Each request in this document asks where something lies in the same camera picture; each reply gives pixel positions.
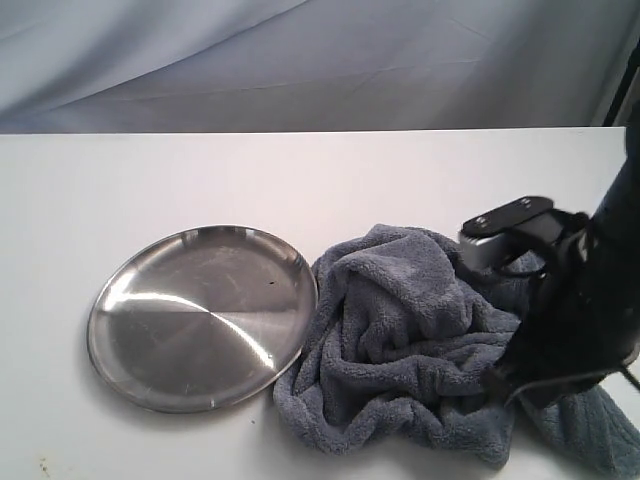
white curtain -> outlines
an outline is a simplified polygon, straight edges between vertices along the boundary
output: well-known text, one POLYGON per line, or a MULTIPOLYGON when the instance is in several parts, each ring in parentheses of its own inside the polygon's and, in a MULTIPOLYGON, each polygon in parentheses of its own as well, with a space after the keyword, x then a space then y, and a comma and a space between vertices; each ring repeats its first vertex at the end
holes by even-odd
POLYGON ((0 131, 588 125, 640 14, 637 0, 236 0, 233 14, 226 0, 134 3, 136 15, 120 12, 127 21, 53 81, 0 87, 0 131), (257 3, 259 14, 246 7, 257 3))

towel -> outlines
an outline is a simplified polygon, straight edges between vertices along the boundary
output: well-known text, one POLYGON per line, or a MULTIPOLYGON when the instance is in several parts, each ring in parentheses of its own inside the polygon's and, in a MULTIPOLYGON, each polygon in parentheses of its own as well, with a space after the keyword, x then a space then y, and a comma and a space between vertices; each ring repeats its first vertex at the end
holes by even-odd
MULTIPOLYGON (((318 308, 300 358, 274 389, 304 444, 342 455, 400 434, 497 468, 507 462, 516 407, 487 401, 480 376, 518 327, 527 284, 461 267, 452 240, 384 225, 314 264, 318 308)), ((544 410, 521 402, 552 447, 613 477, 640 475, 640 433, 602 388, 544 410)))

metal plate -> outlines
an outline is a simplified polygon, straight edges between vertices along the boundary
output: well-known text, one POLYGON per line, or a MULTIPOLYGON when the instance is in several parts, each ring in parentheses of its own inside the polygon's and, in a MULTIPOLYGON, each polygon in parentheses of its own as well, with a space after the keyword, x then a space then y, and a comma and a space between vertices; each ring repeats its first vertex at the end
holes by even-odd
POLYGON ((172 235, 107 282, 87 328, 89 356, 118 393, 161 412, 243 400, 298 356, 315 311, 307 262, 259 230, 172 235))

tabletop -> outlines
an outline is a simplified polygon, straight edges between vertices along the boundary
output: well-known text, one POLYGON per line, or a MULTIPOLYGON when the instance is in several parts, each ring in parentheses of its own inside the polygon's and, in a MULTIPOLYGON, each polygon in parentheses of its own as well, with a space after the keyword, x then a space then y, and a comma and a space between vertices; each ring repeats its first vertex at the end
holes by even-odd
MULTIPOLYGON (((85 329, 106 279, 181 230, 252 226, 312 262, 376 223, 455 236, 525 194, 592 212, 624 158, 621 129, 0 136, 0 477, 590 478, 524 421, 496 472, 398 438, 325 456, 281 424, 270 389, 206 414, 148 412, 97 378, 85 329)), ((605 386, 640 426, 635 391, 605 386)))

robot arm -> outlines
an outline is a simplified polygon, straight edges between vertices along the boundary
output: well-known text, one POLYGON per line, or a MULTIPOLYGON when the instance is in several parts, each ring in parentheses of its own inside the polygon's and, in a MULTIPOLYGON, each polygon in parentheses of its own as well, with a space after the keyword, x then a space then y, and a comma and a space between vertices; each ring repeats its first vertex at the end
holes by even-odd
POLYGON ((640 109, 626 131, 627 160, 593 217, 523 197, 464 223, 471 269, 508 265, 532 251, 544 266, 529 278, 529 309, 503 356, 484 376, 505 402, 545 407, 622 372, 640 352, 640 109))

